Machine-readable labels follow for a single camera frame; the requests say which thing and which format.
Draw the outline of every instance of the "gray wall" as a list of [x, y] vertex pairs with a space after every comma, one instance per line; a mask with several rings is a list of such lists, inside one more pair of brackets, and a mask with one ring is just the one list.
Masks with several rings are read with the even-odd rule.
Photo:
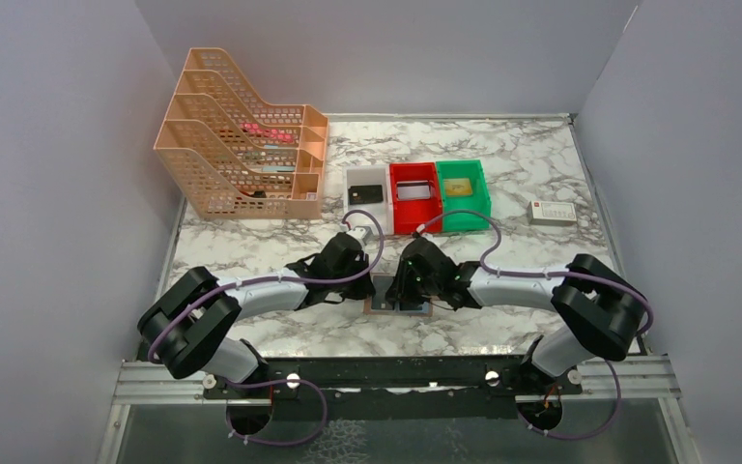
[[330, 112], [582, 108], [638, 0], [136, 0], [175, 73], [226, 48], [270, 102]]
[[0, 463], [96, 458], [178, 201], [173, 86], [131, 0], [0, 2]]
[[701, 454], [740, 462], [742, 2], [643, 2], [577, 129]]

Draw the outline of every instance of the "small white box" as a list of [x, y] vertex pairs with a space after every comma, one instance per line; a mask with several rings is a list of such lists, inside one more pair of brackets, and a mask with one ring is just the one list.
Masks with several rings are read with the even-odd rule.
[[571, 225], [576, 223], [576, 205], [558, 201], [533, 200], [528, 204], [533, 225]]
[[[348, 190], [356, 186], [382, 186], [383, 201], [381, 203], [366, 203], [361, 205], [350, 204]], [[392, 198], [391, 177], [387, 164], [346, 166], [343, 168], [343, 211], [363, 210], [370, 213], [380, 222], [386, 235], [391, 235], [394, 232], [394, 205]], [[373, 227], [373, 222], [368, 217], [361, 215], [353, 215], [349, 217], [348, 221], [352, 226], [369, 225]]]

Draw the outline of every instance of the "marble surface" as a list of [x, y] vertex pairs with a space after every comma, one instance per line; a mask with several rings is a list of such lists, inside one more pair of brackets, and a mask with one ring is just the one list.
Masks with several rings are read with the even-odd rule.
[[[319, 251], [339, 230], [343, 166], [456, 159], [482, 161], [492, 215], [504, 233], [491, 264], [546, 266], [569, 262], [579, 252], [610, 264], [564, 121], [337, 122], [330, 125], [323, 219], [206, 221], [189, 206], [170, 284], [194, 266], [206, 266], [216, 276], [254, 276]], [[574, 202], [578, 223], [530, 226], [530, 199]], [[374, 272], [393, 274], [409, 240], [388, 238]], [[490, 231], [434, 236], [457, 262], [478, 259], [493, 240]], [[368, 248], [372, 257], [376, 250], [376, 245]], [[435, 308], [426, 318], [365, 315], [361, 302], [345, 302], [268, 313], [238, 323], [229, 336], [249, 340], [266, 357], [509, 354], [524, 353], [539, 334], [561, 325], [553, 313], [512, 306], [456, 312]]]

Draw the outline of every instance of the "wire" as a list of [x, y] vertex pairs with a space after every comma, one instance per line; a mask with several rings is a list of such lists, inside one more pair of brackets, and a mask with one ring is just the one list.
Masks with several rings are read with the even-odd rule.
[[323, 432], [323, 429], [326, 428], [326, 423], [328, 423], [328, 403], [326, 402], [326, 395], [323, 393], [322, 390], [320, 390], [320, 387], [317, 387], [313, 382], [309, 382], [305, 379], [278, 379], [278, 380], [270, 380], [268, 382], [261, 382], [259, 384], [236, 384], [234, 382], [231, 382], [229, 379], [223, 379], [230, 387], [234, 389], [261, 389], [263, 387], [271, 387], [274, 385], [279, 384], [287, 384], [289, 382], [294, 382], [296, 384], [302, 384], [307, 387], [310, 387], [314, 390], [314, 392], [317, 393], [318, 396], [320, 396], [320, 403], [323, 405], [323, 415], [320, 417], [320, 423], [317, 424], [317, 427], [314, 429], [313, 432], [309, 433], [305, 437], [299, 438], [297, 440], [292, 440], [290, 442], [276, 442], [274, 440], [264, 440], [262, 438], [251, 438], [251, 435], [242, 435], [238, 433], [237, 430], [235, 430], [235, 427], [232, 425], [231, 421], [231, 415], [229, 414], [229, 408], [226, 408], [226, 425], [229, 427], [229, 438], [231, 437], [238, 437], [243, 440], [244, 444], [247, 444], [248, 442], [251, 443], [257, 443], [260, 445], [268, 445], [270, 447], [296, 447], [298, 445], [302, 445], [304, 443], [310, 442], [311, 440], [314, 440], [317, 438], [320, 433]]
[[610, 364], [609, 361], [604, 360], [605, 363], [607, 363], [607, 367], [610, 368], [610, 372], [613, 374], [613, 380], [615, 382], [615, 404], [613, 406], [613, 412], [610, 414], [610, 416], [605, 420], [605, 422], [595, 430], [587, 433], [583, 433], [580, 435], [566, 435], [563, 433], [556, 433], [552, 432], [550, 430], [542, 430], [540, 428], [537, 428], [530, 424], [527, 419], [525, 419], [524, 416], [521, 414], [519, 417], [522, 419], [522, 421], [528, 426], [529, 430], [532, 430], [539, 435], [544, 435], [547, 438], [552, 438], [554, 440], [562, 440], [565, 442], [575, 442], [578, 440], [586, 440], [588, 438], [593, 438], [596, 435], [600, 435], [604, 433], [608, 428], [610, 428], [611, 425], [613, 425], [613, 422], [615, 422], [616, 419], [618, 419], [618, 413], [621, 411], [621, 383], [618, 381], [618, 374], [615, 373], [615, 368], [612, 364]]
[[548, 401], [548, 397], [553, 394], [553, 392], [556, 392], [556, 400], [560, 403], [561, 402], [561, 391], [558, 389], [558, 382], [553, 383], [553, 386], [548, 391], [548, 394], [544, 397], [545, 402], [545, 409], [548, 409], [550, 406], [550, 401]]
[[[350, 215], [354, 214], [360, 214], [363, 216], [366, 216], [371, 219], [371, 222], [374, 223], [374, 226], [377, 227], [377, 234], [380, 237], [380, 248], [377, 250], [377, 256], [374, 257], [374, 261], [371, 262], [370, 265], [368, 265], [367, 268], [363, 269], [359, 273], [356, 273], [354, 275], [350, 275], [348, 277], [341, 277], [341, 278], [305, 278], [305, 277], [283, 277], [283, 280], [287, 282], [298, 282], [298, 283], [317, 283], [317, 284], [325, 284], [325, 285], [333, 285], [333, 284], [339, 284], [339, 283], [346, 283], [351, 282], [353, 280], [356, 280], [362, 276], [365, 276], [366, 274], [371, 272], [371, 269], [374, 268], [374, 266], [377, 265], [377, 263], [380, 262], [380, 259], [383, 257], [383, 249], [385, 247], [385, 233], [383, 232], [383, 227], [380, 225], [380, 222], [372, 216], [367, 211], [362, 210], [351, 210], [348, 213], [346, 213], [341, 221], [346, 222], [346, 218]], [[213, 298], [216, 295], [219, 295], [227, 290], [231, 290], [233, 288], [240, 288], [242, 286], [246, 285], [254, 285], [255, 283], [263, 283], [263, 282], [273, 282], [277, 280], [277, 275], [264, 275], [262, 277], [254, 277], [249, 278], [247, 280], [243, 280], [242, 282], [232, 282], [227, 283], [226, 285], [221, 285], [219, 287], [216, 287], [214, 290], [207, 292], [202, 297], [198, 298], [194, 301], [194, 303], [188, 305], [183, 312], [178, 314], [178, 317], [172, 320], [165, 329], [163, 329], [163, 332], [161, 332], [156, 338], [155, 341], [152, 342], [152, 345], [149, 347], [149, 351], [146, 354], [147, 360], [149, 360], [150, 363], [156, 363], [160, 364], [160, 360], [157, 358], [157, 348], [160, 347], [160, 343], [163, 342], [163, 339], [166, 338], [167, 335], [169, 335], [172, 330], [174, 330], [178, 324], [184, 321], [188, 317], [189, 314], [198, 307], [202, 306], [203, 303], [207, 302], [211, 298]]]
[[496, 239], [496, 241], [494, 242], [493, 245], [491, 245], [490, 248], [486, 249], [485, 252], [482, 253], [482, 256], [479, 257], [479, 266], [481, 266], [482, 269], [484, 269], [488, 273], [494, 274], [494, 275], [497, 275], [497, 276], [520, 277], [520, 278], [524, 278], [524, 277], [528, 277], [528, 278], [539, 278], [539, 277], [545, 277], [545, 278], [548, 278], [548, 277], [572, 277], [572, 278], [578, 278], [578, 279], [581, 279], [581, 280], [587, 280], [587, 281], [591, 281], [591, 282], [595, 282], [595, 283], [600, 283], [602, 285], [606, 285], [606, 286], [611, 287], [611, 288], [613, 288], [615, 290], [618, 290], [620, 292], [627, 293], [628, 295], [630, 295], [631, 297], [633, 297], [639, 303], [642, 304], [642, 306], [644, 307], [644, 311], [647, 313], [647, 320], [644, 321], [644, 324], [639, 328], [639, 331], [636, 333], [637, 335], [641, 335], [641, 334], [647, 332], [652, 327], [652, 323], [653, 323], [653, 310], [652, 310], [652, 306], [650, 306], [650, 303], [647, 301], [647, 299], [642, 294], [640, 294], [639, 292], [633, 290], [632, 288], [630, 288], [630, 287], [628, 287], [626, 285], [622, 285], [622, 284], [620, 284], [618, 282], [614, 282], [612, 280], [609, 280], [609, 279], [606, 279], [606, 278], [603, 278], [603, 277], [597, 277], [595, 275], [588, 275], [588, 274], [582, 274], [582, 273], [573, 273], [573, 272], [570, 272], [570, 271], [556, 271], [556, 272], [546, 273], [546, 274], [545, 273], [524, 273], [524, 272], [517, 272], [517, 271], [501, 271], [501, 270], [494, 269], [494, 268], [488, 266], [488, 264], [485, 262], [485, 258], [487, 258], [488, 255], [490, 255], [491, 253], [493, 253], [501, 245], [501, 231], [499, 230], [499, 225], [496, 223], [496, 221], [492, 217], [485, 216], [485, 215], [479, 213], [478, 211], [474, 211], [474, 210], [451, 210], [451, 211], [446, 211], [446, 212], [442, 213], [441, 215], [439, 215], [437, 217], [434, 217], [433, 219], [431, 219], [431, 220], [425, 222], [424, 224], [422, 224], [422, 226], [420, 226], [421, 227], [420, 230], [427, 229], [431, 224], [433, 224], [434, 222], [436, 222], [438, 220], [441, 220], [442, 218], [444, 218], [446, 216], [458, 215], [458, 214], [469, 214], [469, 215], [479, 216], [480, 218], [483, 218], [483, 219], [487, 220], [491, 224], [491, 226], [494, 228], [494, 231], [496, 231], [496, 233], [497, 233], [497, 239]]

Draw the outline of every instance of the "peach plastic file organizer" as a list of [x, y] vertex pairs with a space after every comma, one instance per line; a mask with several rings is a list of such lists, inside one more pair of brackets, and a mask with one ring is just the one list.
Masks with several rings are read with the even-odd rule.
[[225, 51], [193, 48], [155, 150], [201, 218], [314, 219], [327, 140], [322, 113], [263, 101]]
[[201, 218], [321, 216], [323, 162], [301, 150], [294, 172], [253, 170], [197, 120], [165, 121], [155, 149]]
[[238, 68], [232, 57], [222, 48], [192, 48], [186, 57], [184, 71], [206, 70], [217, 72], [223, 82], [228, 84], [223, 90], [219, 89], [217, 82], [207, 81], [208, 87], [203, 93], [213, 95], [220, 99], [215, 92], [233, 92], [245, 108], [258, 122], [266, 126], [273, 125], [298, 125], [305, 126], [322, 137], [326, 137], [328, 130], [328, 118], [320, 111], [314, 109], [310, 104], [272, 104], [263, 100], [245, 74]]

